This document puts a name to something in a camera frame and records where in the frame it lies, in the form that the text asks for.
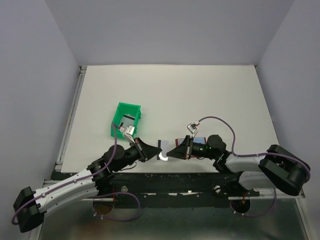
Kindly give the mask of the white magnetic stripe card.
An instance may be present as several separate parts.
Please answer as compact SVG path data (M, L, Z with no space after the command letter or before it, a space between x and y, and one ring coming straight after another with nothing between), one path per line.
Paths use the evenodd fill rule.
M168 161L169 157L167 156L167 152L169 149L169 141L159 139L157 146L160 149L160 153L156 156L156 159L159 161Z

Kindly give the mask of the red card holder wallet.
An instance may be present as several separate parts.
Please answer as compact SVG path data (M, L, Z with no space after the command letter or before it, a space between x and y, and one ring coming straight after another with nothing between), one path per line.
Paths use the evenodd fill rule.
M183 139L184 139L184 138L177 138L177 139L175 140L175 147L177 147L178 145L180 145L180 144L182 143ZM207 144L207 140L206 140L205 137L195 137L195 138L193 138L193 139L194 139L194 141L195 141L196 143Z

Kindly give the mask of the green plastic card tray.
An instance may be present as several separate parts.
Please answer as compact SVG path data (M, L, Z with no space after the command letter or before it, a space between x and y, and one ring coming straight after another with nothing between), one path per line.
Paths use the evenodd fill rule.
M115 135L117 136L118 139L123 139L122 133L120 132L120 130L117 127L122 127L120 125L120 121L121 118L123 117L123 115L131 115L135 117L135 122L134 122L134 127L135 127L135 131L133 134L133 137L135 137L137 130L138 130L138 123L139 120L141 119L142 113L141 113L141 106L140 105L136 105L136 104L130 104L130 103L124 103L124 102L119 102L117 109L115 111L112 123L114 123L116 125L115 130L112 127L110 127L110 135L111 137L115 137Z

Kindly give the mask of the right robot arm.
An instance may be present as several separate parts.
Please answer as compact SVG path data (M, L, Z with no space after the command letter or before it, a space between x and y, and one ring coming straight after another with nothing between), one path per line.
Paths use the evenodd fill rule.
M213 167L221 174L238 174L230 183L230 191L241 196L256 188L277 188L290 196L299 195L310 179L310 167L279 145L271 145L263 155L234 155L227 150L222 138L213 134L206 143L195 142L186 135L182 142L166 154L168 157L188 160L191 157L213 160Z

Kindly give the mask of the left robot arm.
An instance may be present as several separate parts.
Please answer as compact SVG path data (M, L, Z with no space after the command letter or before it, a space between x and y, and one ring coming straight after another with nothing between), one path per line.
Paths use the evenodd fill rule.
M87 168L49 187L23 188L13 203L11 224L19 226L22 233L29 232L44 222L45 214L71 203L93 197L107 197L111 191L108 183L113 174L136 161L146 162L161 153L161 148L134 138L124 149L115 143Z

